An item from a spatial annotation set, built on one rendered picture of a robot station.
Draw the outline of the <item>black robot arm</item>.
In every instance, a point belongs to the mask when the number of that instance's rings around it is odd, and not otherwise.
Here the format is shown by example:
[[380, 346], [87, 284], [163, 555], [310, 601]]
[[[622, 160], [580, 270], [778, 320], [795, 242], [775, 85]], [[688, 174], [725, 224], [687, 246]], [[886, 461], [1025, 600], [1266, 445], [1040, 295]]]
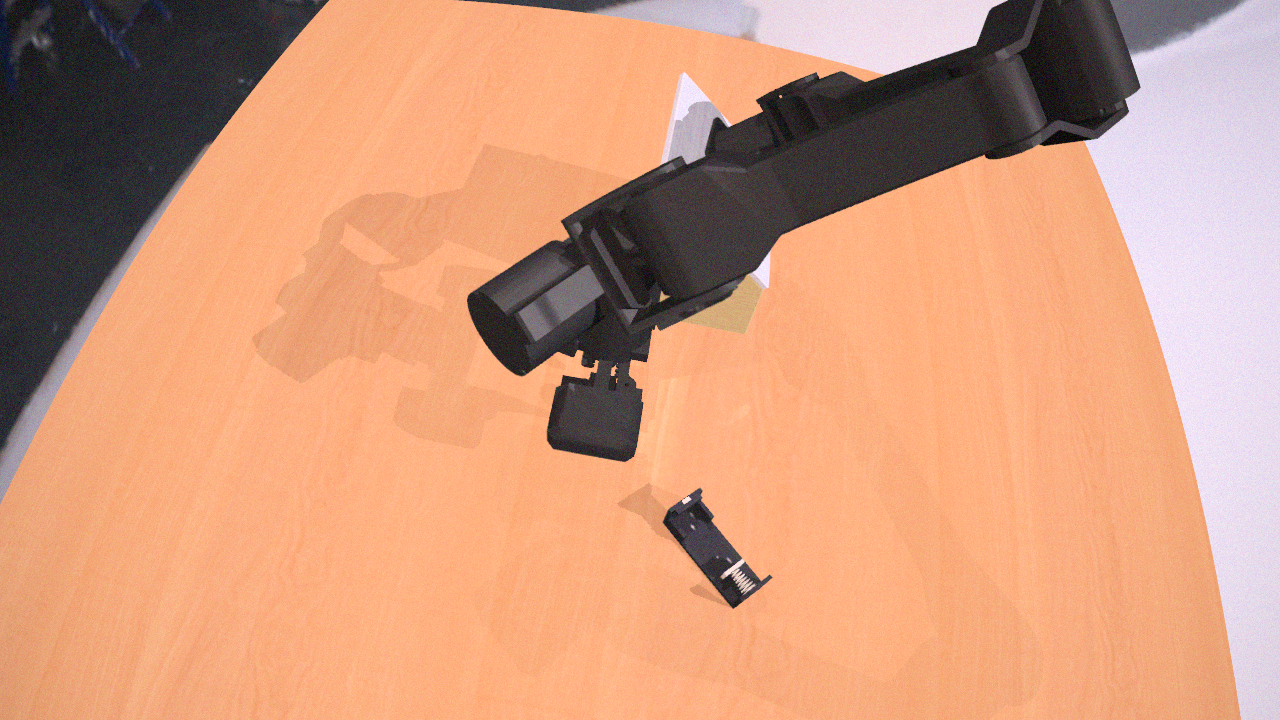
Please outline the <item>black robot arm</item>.
[[730, 299], [790, 231], [983, 155], [1100, 138], [1139, 88], [1110, 0], [1001, 3], [977, 46], [869, 81], [815, 72], [735, 126], [716, 117], [705, 158], [562, 219], [570, 238], [468, 293], [470, 316], [518, 377], [573, 357], [605, 314], [626, 336], [664, 331]]

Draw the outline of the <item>dark grey battery holder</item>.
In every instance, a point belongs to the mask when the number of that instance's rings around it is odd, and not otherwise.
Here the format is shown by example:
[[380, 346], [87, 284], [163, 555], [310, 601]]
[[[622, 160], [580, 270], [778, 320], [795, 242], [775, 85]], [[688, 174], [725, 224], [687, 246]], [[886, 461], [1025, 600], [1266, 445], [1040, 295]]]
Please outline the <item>dark grey battery holder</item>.
[[662, 521], [689, 553], [731, 609], [756, 593], [773, 577], [760, 580], [712, 521], [716, 515], [703, 503], [699, 487], [669, 507]]

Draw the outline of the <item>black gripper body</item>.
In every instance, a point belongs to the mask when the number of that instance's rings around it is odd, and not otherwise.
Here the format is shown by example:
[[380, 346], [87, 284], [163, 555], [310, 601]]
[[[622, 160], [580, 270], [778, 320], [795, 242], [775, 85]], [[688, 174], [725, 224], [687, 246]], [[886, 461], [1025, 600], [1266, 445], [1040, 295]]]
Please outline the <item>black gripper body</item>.
[[579, 336], [581, 366], [594, 368], [596, 360], [596, 373], [590, 372], [581, 386], [556, 387], [547, 424], [552, 450], [620, 462], [634, 457], [643, 401], [635, 397], [637, 386], [628, 370], [631, 360], [646, 363], [655, 325], [626, 336], [611, 313]]

